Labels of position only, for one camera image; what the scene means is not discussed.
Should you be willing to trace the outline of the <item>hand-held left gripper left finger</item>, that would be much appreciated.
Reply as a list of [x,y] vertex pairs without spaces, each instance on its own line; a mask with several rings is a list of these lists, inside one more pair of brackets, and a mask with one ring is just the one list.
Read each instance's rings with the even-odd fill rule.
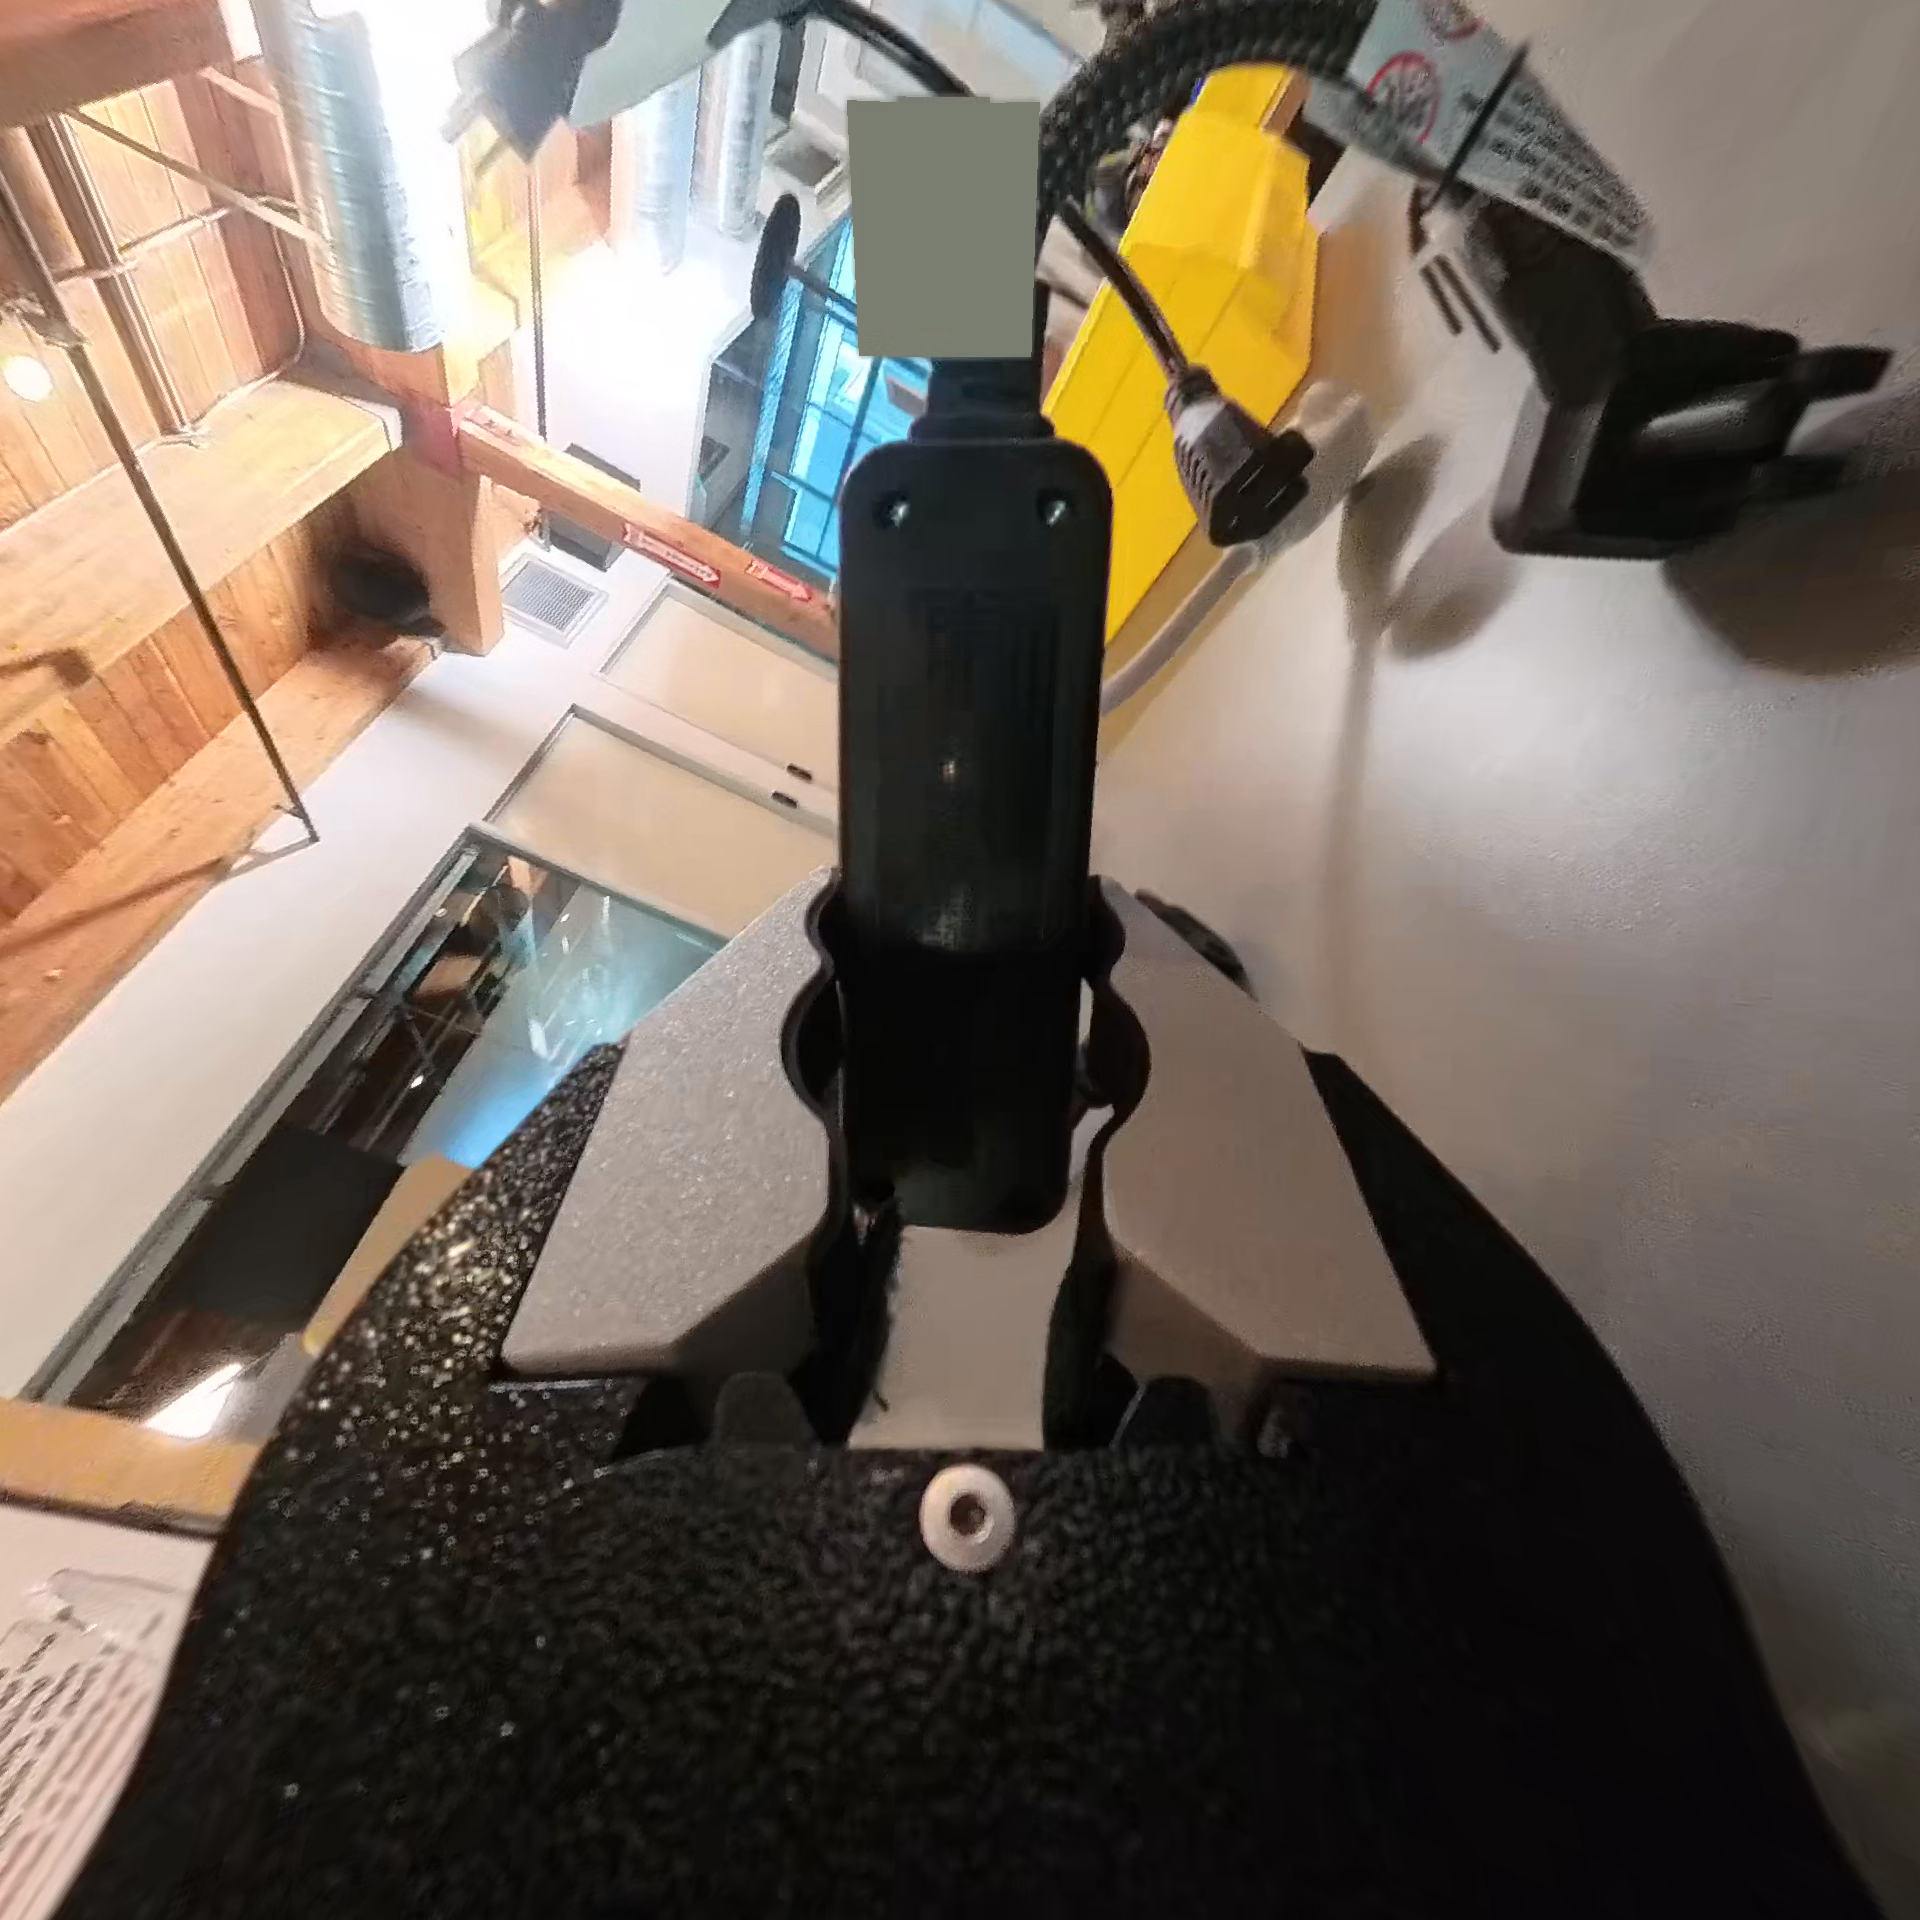
[[632,1030],[504,1342],[510,1376],[788,1376],[831,1213],[825,1119],[787,1063],[817,980],[810,871]]

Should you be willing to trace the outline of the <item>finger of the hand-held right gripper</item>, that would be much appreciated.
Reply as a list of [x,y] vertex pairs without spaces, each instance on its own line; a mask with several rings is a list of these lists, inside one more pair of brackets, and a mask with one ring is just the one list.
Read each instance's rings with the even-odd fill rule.
[[787,3],[619,3],[568,105],[571,127],[600,127],[731,46],[787,17]]

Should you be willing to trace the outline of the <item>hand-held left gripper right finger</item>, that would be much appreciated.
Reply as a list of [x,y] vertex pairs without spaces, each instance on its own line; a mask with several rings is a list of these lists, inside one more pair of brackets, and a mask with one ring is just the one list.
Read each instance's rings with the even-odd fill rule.
[[1418,1326],[1305,1048],[1113,879],[1097,885],[1096,1134],[1050,1385],[1415,1382]]

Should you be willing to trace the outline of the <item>black power strip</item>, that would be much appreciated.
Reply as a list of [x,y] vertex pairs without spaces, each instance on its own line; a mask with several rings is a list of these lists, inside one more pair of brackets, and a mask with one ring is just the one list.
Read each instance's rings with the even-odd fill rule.
[[1113,495],[1041,356],[939,358],[840,510],[842,1125],[905,1225],[1066,1203]]

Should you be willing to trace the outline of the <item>large glass window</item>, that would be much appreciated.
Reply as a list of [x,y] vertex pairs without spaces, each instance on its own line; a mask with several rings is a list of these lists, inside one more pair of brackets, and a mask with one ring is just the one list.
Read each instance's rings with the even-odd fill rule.
[[688,513],[806,585],[838,588],[850,470],[926,411],[930,365],[858,349],[854,305],[788,278],[707,374]]

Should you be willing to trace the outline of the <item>white double door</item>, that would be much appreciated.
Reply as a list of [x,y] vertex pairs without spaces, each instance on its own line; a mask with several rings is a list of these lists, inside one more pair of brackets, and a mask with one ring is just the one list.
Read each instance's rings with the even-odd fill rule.
[[840,813],[838,669],[798,641],[660,583],[563,719],[590,727],[831,832]]

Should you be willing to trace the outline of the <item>wooden beam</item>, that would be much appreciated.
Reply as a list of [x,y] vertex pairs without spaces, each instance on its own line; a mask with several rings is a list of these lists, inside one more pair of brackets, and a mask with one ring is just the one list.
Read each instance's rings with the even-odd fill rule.
[[840,663],[842,636],[827,589],[668,510],[584,456],[548,446],[486,403],[451,411],[451,444],[466,469],[660,565],[679,583],[810,653]]

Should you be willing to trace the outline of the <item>yellow plastic bin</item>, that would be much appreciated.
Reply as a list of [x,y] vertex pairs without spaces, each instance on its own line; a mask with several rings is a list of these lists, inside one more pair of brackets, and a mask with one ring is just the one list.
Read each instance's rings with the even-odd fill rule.
[[[1192,361],[1264,425],[1288,419],[1312,361],[1311,164],[1286,134],[1304,95],[1278,63],[1203,81],[1118,244]],[[1108,669],[1132,663],[1218,559],[1177,473],[1164,392],[1139,324],[1100,288],[1044,414],[1112,481]]]

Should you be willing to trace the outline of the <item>white warning tag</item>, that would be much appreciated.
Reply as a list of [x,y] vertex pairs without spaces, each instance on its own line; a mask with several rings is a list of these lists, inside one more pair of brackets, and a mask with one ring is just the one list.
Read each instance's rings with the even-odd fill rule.
[[1642,265],[1644,203],[1531,73],[1529,55],[1471,6],[1374,5],[1332,87],[1351,132],[1379,156]]

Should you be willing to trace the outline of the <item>silver ventilation duct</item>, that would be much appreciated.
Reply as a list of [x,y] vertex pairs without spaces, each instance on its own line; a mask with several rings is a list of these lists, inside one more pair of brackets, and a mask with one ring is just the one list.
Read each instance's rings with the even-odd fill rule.
[[254,3],[320,308],[382,351],[441,348],[466,278],[439,5]]

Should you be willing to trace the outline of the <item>wall vent grille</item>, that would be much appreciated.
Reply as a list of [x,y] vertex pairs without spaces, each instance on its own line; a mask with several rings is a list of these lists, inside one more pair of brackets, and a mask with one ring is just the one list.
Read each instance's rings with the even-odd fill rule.
[[561,649],[584,637],[608,608],[608,589],[532,548],[507,567],[499,591],[510,624]]

